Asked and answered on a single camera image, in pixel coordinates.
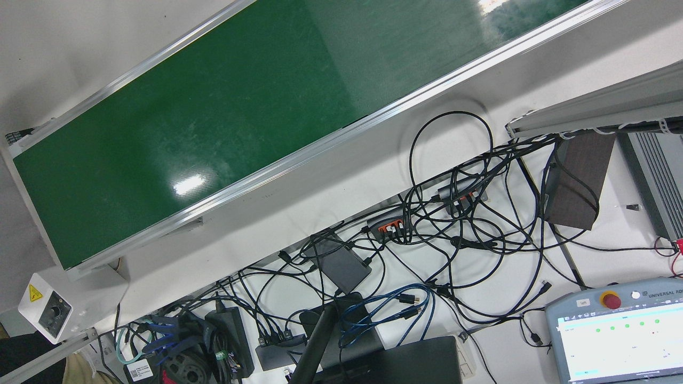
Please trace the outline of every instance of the green conveyor belt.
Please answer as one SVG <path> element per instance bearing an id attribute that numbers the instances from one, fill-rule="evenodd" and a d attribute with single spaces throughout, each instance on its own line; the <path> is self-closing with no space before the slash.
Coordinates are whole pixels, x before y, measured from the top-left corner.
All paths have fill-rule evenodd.
<path id="1" fill-rule="evenodd" d="M 79 264 L 583 1 L 480 3 L 495 2 L 256 1 L 15 158 L 61 263 Z"/>

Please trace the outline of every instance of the barcode label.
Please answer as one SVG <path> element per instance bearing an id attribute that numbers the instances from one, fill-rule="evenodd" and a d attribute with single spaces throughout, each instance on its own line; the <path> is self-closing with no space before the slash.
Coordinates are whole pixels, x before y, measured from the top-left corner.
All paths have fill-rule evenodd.
<path id="1" fill-rule="evenodd" d="M 142 359 L 136 361 L 135 363 L 128 364 L 126 367 L 128 368 L 128 371 L 130 372 L 130 378 L 133 379 L 133 381 L 140 381 L 142 379 L 154 376 L 147 359 Z"/>

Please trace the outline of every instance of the black cloth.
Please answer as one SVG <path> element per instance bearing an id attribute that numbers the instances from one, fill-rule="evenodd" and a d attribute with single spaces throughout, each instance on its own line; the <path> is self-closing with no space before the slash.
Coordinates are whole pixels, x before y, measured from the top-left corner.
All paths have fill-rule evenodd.
<path id="1" fill-rule="evenodd" d="M 29 361 L 55 348 L 39 332 L 0 340 L 0 376 L 23 366 Z M 58 361 L 41 373 L 24 381 L 24 384 L 61 384 L 66 359 Z"/>

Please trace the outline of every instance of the yellow warning sticker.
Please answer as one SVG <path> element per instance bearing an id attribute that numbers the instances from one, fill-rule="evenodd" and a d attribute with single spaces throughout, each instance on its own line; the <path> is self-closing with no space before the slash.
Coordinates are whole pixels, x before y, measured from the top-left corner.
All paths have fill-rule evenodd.
<path id="1" fill-rule="evenodd" d="M 33 284 L 29 284 L 29 296 L 31 297 L 31 302 L 33 303 L 34 301 L 42 298 L 42 293 L 40 293 L 40 291 L 37 290 Z"/>

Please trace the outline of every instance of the knob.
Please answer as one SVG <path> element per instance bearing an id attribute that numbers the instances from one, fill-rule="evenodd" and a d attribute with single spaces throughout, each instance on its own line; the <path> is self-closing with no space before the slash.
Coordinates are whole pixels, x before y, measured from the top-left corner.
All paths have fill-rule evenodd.
<path id="1" fill-rule="evenodd" d="M 622 306 L 622 300 L 616 294 L 608 293 L 602 297 L 602 304 L 610 310 L 616 310 Z"/>

